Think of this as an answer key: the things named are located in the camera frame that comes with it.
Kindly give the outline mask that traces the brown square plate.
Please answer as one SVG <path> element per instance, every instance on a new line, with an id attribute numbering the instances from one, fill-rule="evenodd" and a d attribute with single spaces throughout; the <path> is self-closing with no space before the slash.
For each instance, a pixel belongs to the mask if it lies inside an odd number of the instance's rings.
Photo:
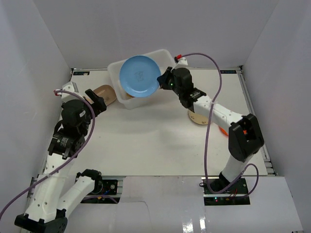
<path id="1" fill-rule="evenodd" d="M 111 105 L 116 99 L 115 90 L 107 84 L 101 85 L 93 90 L 93 92 L 104 99 L 106 106 Z"/>

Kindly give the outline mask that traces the blue round plate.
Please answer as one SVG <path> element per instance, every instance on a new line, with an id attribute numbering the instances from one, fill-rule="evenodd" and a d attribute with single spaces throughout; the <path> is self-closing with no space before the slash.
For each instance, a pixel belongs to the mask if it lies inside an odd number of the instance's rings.
<path id="1" fill-rule="evenodd" d="M 123 63 L 119 72 L 119 81 L 127 94 L 146 98 L 158 90 L 157 78 L 160 75 L 160 68 L 153 59 L 137 55 Z"/>

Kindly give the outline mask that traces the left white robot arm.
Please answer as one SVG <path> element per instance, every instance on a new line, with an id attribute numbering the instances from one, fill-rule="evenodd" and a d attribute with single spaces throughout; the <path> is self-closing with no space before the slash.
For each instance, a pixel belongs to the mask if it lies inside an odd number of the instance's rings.
<path id="1" fill-rule="evenodd" d="M 62 104 L 62 119 L 54 128 L 45 170 L 30 186 L 34 190 L 33 200 L 14 222 L 32 233 L 63 233 L 69 215 L 81 200 L 90 192 L 99 193 L 103 187 L 100 172 L 87 169 L 65 195 L 61 194 L 75 159 L 93 134 L 95 118 L 106 110 L 104 99 L 91 89 L 85 91 L 91 102 L 65 89 L 54 93 L 74 98 Z"/>

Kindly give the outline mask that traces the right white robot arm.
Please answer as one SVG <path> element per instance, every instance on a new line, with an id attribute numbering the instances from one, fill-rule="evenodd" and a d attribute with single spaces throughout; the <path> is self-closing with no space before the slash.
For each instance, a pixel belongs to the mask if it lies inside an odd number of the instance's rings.
<path id="1" fill-rule="evenodd" d="M 187 68 L 168 67 L 157 78 L 160 88 L 173 91 L 183 107 L 208 118 L 208 124 L 215 123 L 228 134 L 229 159 L 219 178 L 203 185 L 212 194 L 232 193 L 237 181 L 251 166 L 250 159 L 264 145 L 258 119 L 253 114 L 241 115 L 211 99 L 205 92 L 194 87 L 192 75 Z"/>

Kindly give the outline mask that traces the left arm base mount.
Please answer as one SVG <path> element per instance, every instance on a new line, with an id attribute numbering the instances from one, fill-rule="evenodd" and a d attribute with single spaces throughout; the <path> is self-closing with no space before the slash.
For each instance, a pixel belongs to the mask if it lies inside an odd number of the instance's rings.
<path id="1" fill-rule="evenodd" d="M 90 204 L 117 204 L 120 197 L 117 197 L 118 180 L 102 180 L 96 188 L 87 194 L 81 203 Z"/>

